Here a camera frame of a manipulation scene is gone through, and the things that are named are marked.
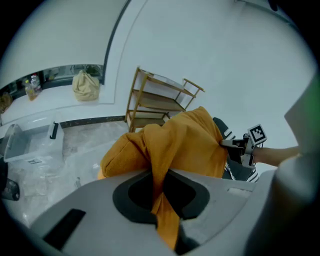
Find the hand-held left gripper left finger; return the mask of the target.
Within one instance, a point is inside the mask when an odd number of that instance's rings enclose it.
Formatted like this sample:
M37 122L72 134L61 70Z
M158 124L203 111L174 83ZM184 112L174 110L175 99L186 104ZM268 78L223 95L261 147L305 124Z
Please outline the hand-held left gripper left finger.
M150 171L90 182L41 214L31 230L62 256L176 256L157 233L152 185Z

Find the magazine with printed cover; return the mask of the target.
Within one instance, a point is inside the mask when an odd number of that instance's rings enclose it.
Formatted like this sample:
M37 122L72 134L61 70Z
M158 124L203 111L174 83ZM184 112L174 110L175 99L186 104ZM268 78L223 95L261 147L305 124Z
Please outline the magazine with printed cover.
M171 85L171 86L174 86L176 88L179 88L179 89L183 89L183 85L174 81L174 80L171 80L165 76L161 76L161 75L158 75L158 74L150 74L151 78L157 80L157 81L160 81L160 82L163 82L165 84L168 84L168 85Z

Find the plastic bottle with yellow liquid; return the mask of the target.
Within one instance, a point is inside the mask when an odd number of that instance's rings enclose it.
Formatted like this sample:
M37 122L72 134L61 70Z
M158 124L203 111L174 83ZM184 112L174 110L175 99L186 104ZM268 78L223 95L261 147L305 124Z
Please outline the plastic bottle with yellow liquid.
M40 78L36 73L33 73L30 78L23 79L25 93L30 101L33 101L42 92Z

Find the orange rectangular pillow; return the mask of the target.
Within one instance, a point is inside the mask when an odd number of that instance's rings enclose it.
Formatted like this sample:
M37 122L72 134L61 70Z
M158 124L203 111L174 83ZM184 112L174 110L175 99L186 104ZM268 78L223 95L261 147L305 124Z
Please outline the orange rectangular pillow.
M223 137L207 110L200 106L181 112L162 126L148 124L138 132L123 134L100 162L106 178L151 169L151 213L157 233L170 249L178 240L180 218L163 192L169 169L221 178L228 152L220 146Z

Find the wooden shelf rack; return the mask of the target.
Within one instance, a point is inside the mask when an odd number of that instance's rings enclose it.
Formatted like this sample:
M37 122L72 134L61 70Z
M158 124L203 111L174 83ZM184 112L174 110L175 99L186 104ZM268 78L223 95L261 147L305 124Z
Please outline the wooden shelf rack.
M124 121L129 132L149 124L162 126L172 116L185 112L199 92L205 90L187 78L182 79L183 89L151 78L156 74L136 68L130 88Z

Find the beige cloth bag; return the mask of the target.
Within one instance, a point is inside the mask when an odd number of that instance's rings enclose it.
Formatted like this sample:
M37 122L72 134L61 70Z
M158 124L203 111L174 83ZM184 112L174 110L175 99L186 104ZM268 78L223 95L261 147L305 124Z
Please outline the beige cloth bag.
M72 79L72 90L79 102L95 101L99 98L100 81L86 71L80 70Z

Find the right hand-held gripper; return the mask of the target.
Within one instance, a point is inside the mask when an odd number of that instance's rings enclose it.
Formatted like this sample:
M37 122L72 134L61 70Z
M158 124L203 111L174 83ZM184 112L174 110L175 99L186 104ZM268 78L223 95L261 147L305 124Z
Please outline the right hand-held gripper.
M266 140L267 136L261 124L257 124L247 130L243 139L224 139L219 144L227 147L228 156L232 161L242 163L244 167L255 167L253 151Z

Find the sofa with black white cover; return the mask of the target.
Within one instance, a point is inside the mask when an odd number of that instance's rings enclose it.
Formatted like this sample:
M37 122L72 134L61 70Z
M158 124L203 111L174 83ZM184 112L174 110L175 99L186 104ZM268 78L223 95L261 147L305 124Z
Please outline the sofa with black white cover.
M213 121L217 125L224 140L233 140L236 138L233 132L221 119L214 117ZM255 169L246 168L240 163L231 160L228 155L222 178L234 181L257 183L260 178L260 174Z

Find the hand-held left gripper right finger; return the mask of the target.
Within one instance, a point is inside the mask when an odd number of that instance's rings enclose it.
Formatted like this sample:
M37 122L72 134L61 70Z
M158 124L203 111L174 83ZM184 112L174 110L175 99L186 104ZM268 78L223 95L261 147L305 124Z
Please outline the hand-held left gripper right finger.
M274 174L263 172L254 183L168 171L163 191L180 217L174 252L179 256L246 256Z

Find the person's right forearm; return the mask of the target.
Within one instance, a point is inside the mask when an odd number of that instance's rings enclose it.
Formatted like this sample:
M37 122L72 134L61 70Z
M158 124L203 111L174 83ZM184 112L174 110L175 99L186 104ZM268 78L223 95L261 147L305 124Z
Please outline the person's right forearm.
M298 154L298 146L289 148L256 147L252 152L254 163L262 163L274 167L278 167L286 159L295 157Z

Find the brown net bag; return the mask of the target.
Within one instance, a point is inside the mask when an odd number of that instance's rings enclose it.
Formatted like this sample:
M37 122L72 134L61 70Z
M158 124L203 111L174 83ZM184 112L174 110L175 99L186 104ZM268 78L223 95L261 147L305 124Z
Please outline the brown net bag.
M13 98L8 92L0 95L0 114L3 114L12 104Z

